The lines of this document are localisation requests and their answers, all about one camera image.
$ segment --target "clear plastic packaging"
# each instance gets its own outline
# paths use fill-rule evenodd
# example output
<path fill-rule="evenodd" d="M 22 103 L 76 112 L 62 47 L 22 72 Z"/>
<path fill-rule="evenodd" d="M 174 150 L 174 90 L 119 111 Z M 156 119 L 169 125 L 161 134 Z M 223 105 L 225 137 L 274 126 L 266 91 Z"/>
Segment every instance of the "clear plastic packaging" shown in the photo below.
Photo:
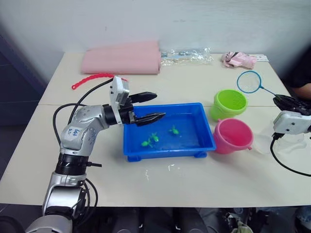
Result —
<path fill-rule="evenodd" d="M 174 64 L 209 64 L 213 61 L 210 48 L 194 50 L 170 50 L 161 53 L 161 65 Z"/>

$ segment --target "white table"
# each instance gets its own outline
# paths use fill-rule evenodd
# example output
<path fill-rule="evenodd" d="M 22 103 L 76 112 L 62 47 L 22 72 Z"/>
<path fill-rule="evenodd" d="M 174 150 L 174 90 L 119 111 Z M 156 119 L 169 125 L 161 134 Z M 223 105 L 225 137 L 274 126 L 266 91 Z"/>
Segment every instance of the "white table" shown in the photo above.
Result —
<path fill-rule="evenodd" d="M 100 82 L 100 80 L 93 81 L 79 87 L 76 91 L 70 90 L 74 82 L 72 70 L 78 68 L 77 61 L 80 60 L 80 54 L 66 54 L 60 63 L 2 177 L 0 202 L 42 204 L 59 154 L 59 146 L 52 129 L 52 115 L 60 104 L 77 101 L 82 93 Z M 180 89 L 185 93 L 181 94 L 180 89 L 170 82 L 171 74 L 182 73 L 176 71 L 179 69 L 185 73 L 187 67 L 167 69 L 165 67 L 159 77 L 145 76 L 150 83 L 148 86 L 147 81 L 144 81 L 142 77 L 130 78 L 131 93 L 156 89 L 159 97 L 152 103 L 201 101 L 204 106 L 208 106 L 212 100 L 202 97 L 203 89 L 200 84 L 209 81 L 208 68 L 212 69 L 215 74 L 217 70 L 222 72 L 224 69 L 220 65 L 215 68 L 217 61 L 214 63 L 207 67 L 194 66 L 197 69 L 205 69 L 206 80 L 203 82 L 201 79 L 203 74 L 197 71 L 187 86 L 189 87 L 188 84 L 191 83 L 193 89 L 198 89 L 200 92 L 190 88 L 190 95 L 190 91 L 186 92 L 187 89 L 182 86 Z M 287 94 L 268 63 L 256 65 L 264 66 L 261 69 L 256 67 L 258 72 L 271 73 L 270 80 L 265 83 L 270 82 L 271 86 L 276 86 L 273 89 L 275 92 Z M 59 72 L 64 67 L 68 67 L 67 73 L 72 72 L 72 74 L 60 77 Z M 192 70 L 191 72 L 197 70 L 193 67 L 189 69 Z M 242 69 L 239 72 L 235 69 L 230 71 L 238 74 Z M 135 83 L 138 85 L 136 79 L 141 80 L 143 85 L 136 86 Z M 206 85 L 207 96 L 210 96 L 211 92 L 216 93 L 219 89 L 235 88 L 234 82 L 232 85 L 217 80 L 211 82 L 214 83 L 213 86 Z M 262 91 L 258 93 L 258 96 L 260 101 L 249 96 L 250 106 L 237 118 L 247 123 L 254 134 L 262 136 L 263 129 L 271 124 L 271 121 L 278 115 L 279 109 L 273 106 L 271 95 L 268 93 Z M 86 103 L 109 103 L 107 90 L 97 91 L 88 98 Z M 57 118 L 59 131 L 65 127 L 70 111 L 71 108 L 67 108 L 59 113 Z M 213 129 L 216 122 L 211 120 L 209 122 Z M 305 141 L 304 148 L 294 150 L 292 153 L 279 154 L 279 158 L 294 169 L 310 173 L 310 143 L 307 139 Z M 285 170 L 273 160 L 270 154 L 259 151 L 264 150 L 262 146 L 259 146 L 259 141 L 255 140 L 253 150 L 239 151 L 232 155 L 218 155 L 211 152 L 207 158 L 203 159 L 180 157 L 129 163 L 122 152 L 122 126 L 111 126 L 98 135 L 90 157 L 90 161 L 101 163 L 103 167 L 89 167 L 87 176 L 97 186 L 98 206 L 249 207 L 311 204 L 310 178 Z"/>

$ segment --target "pink plastic cup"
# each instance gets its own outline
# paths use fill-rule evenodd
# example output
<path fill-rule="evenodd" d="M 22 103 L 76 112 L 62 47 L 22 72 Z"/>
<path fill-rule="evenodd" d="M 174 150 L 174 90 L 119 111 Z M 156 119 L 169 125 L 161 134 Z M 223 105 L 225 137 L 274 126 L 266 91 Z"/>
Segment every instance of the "pink plastic cup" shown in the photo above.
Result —
<path fill-rule="evenodd" d="M 213 135 L 217 146 L 215 152 L 217 153 L 230 154 L 237 150 L 252 149 L 253 132 L 241 120 L 234 118 L 218 120 Z"/>

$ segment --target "blue tray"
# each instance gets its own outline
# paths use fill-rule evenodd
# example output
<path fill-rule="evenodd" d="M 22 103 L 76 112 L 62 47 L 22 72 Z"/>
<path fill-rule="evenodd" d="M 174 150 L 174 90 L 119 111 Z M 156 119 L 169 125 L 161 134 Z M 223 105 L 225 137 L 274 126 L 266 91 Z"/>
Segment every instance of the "blue tray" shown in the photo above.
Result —
<path fill-rule="evenodd" d="M 134 107 L 135 115 L 165 112 L 159 121 L 145 125 L 124 125 L 123 152 L 129 162 L 141 159 L 194 156 L 203 158 L 216 145 L 201 103 L 149 105 Z M 173 134 L 173 126 L 179 134 Z M 151 146 L 141 144 L 156 133 L 158 142 L 151 139 Z"/>

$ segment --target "green cup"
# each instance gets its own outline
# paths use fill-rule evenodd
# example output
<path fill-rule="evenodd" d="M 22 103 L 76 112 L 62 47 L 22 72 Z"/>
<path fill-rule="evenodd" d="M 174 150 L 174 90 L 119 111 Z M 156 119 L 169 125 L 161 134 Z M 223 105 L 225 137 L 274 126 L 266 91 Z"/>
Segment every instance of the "green cup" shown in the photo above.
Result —
<path fill-rule="evenodd" d="M 247 99 L 240 91 L 222 90 L 215 95 L 209 115 L 215 121 L 232 118 L 244 112 L 246 107 Z"/>

